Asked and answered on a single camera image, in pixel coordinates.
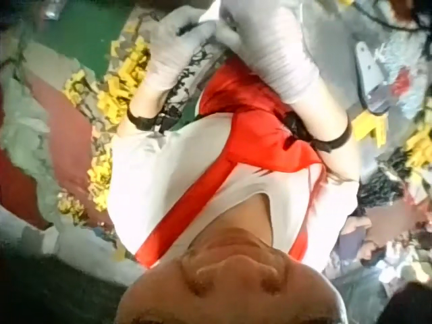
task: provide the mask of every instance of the black wristband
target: black wristband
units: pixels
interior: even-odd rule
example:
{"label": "black wristband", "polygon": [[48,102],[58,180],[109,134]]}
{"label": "black wristband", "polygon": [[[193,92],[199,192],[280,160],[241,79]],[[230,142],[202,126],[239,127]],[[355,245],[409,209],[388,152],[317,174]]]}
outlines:
{"label": "black wristband", "polygon": [[316,151],[330,153],[335,149],[343,147],[347,143],[347,141],[349,141],[351,135],[352,135],[352,125],[350,119],[348,118],[348,125],[346,126],[345,132],[341,136],[339,136],[335,140],[330,140],[329,142],[324,142],[322,140],[317,140],[316,138],[313,138],[310,142],[310,145]]}
{"label": "black wristband", "polygon": [[298,117],[293,111],[289,112],[283,119],[283,124],[291,131],[295,138],[303,140],[310,143],[310,145],[316,151],[322,151],[330,153],[332,150],[338,149],[344,146],[352,135],[351,121],[348,119],[348,125],[344,133],[336,138],[335,140],[330,140],[329,142],[324,142],[322,140],[317,140],[309,134],[308,130],[303,124],[303,121]]}
{"label": "black wristband", "polygon": [[135,117],[132,115],[129,108],[126,115],[128,116],[129,122],[133,123],[138,130],[142,130],[144,132],[151,130],[157,119],[157,116],[154,118]]}

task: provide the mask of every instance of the neck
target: neck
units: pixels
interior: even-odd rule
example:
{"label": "neck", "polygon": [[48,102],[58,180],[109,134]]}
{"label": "neck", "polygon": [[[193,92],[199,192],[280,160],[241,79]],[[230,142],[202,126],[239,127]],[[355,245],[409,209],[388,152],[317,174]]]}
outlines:
{"label": "neck", "polygon": [[266,195],[256,194],[220,214],[199,233],[190,247],[198,248],[215,236],[238,229],[249,232],[268,246],[272,245],[270,206]]}

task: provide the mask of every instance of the white glove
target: white glove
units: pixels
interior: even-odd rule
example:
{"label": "white glove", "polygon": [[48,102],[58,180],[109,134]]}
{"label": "white glove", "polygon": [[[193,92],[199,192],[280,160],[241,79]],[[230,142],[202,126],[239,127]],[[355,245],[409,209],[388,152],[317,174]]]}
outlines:
{"label": "white glove", "polygon": [[231,48],[285,103],[300,99],[318,80],[318,67],[306,54],[301,27],[278,0],[221,0],[216,39]]}
{"label": "white glove", "polygon": [[183,28],[198,24],[205,10],[184,6],[163,18],[151,33],[150,53],[144,86],[169,90],[188,65],[195,50],[210,38],[216,29],[214,22],[205,22],[179,35]]}

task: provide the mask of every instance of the person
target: person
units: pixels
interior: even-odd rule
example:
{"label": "person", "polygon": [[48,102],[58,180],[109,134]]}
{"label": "person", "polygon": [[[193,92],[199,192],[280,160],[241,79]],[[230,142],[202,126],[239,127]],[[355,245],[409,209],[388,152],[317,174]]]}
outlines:
{"label": "person", "polygon": [[[347,323],[320,272],[357,204],[350,121],[280,1],[222,0],[220,13],[229,24],[199,23],[192,7],[160,21],[113,139],[108,212],[148,267],[116,322]],[[196,121],[152,132],[167,91],[211,39],[235,55],[209,81]],[[309,142],[293,131],[301,126]]]}
{"label": "person", "polygon": [[432,323],[432,281],[408,282],[385,306],[377,324]]}

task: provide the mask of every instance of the nose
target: nose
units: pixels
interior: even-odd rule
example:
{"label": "nose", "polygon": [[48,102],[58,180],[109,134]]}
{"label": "nose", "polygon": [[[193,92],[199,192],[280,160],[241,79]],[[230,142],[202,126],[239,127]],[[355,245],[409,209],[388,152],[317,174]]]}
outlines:
{"label": "nose", "polygon": [[280,275],[274,267],[244,255],[234,255],[200,269],[197,273],[213,290],[224,295],[238,292],[271,293],[280,290]]}

